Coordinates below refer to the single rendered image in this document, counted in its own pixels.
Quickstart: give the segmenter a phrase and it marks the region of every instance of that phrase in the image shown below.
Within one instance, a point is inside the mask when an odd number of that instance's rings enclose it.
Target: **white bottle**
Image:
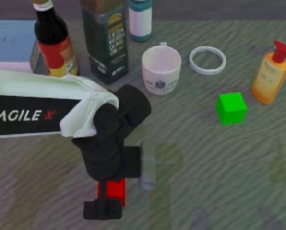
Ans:
[[[145,42],[152,35],[152,0],[128,0],[130,38]]]

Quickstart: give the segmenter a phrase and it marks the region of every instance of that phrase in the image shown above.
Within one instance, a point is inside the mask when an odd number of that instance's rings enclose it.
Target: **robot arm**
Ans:
[[[88,78],[0,70],[0,138],[56,133],[94,136],[93,117],[106,103],[119,108],[113,93]]]

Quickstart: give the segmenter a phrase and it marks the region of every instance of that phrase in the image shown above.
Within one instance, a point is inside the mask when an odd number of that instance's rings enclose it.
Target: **green block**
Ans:
[[[240,123],[247,111],[242,94],[239,92],[223,93],[218,97],[216,111],[220,122],[224,124]]]

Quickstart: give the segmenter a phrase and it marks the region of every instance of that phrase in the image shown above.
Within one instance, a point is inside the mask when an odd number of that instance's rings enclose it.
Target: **pump dispenser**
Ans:
[[[286,78],[286,45],[274,41],[276,50],[267,53],[252,86],[253,96],[263,104],[271,104]]]

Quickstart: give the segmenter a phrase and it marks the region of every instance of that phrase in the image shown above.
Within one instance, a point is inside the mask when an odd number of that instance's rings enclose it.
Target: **table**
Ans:
[[[82,23],[68,25],[81,75],[92,77]],[[286,43],[286,21],[158,21],[153,30],[148,42],[129,42],[130,72],[109,88],[131,84],[151,102],[152,114],[126,145],[155,142],[155,189],[141,191],[128,179],[122,220],[85,221],[83,201],[95,198],[96,183],[69,138],[1,139],[0,230],[286,230],[286,81],[270,106],[250,93],[273,41]],[[143,86],[140,58],[162,41],[181,53],[183,64],[175,91],[156,97]],[[200,76],[190,69],[190,51],[203,45],[226,54],[222,73]],[[219,64],[211,54],[195,61]],[[42,60],[37,71],[45,71]],[[243,123],[218,122],[215,103],[226,92],[243,94]]]

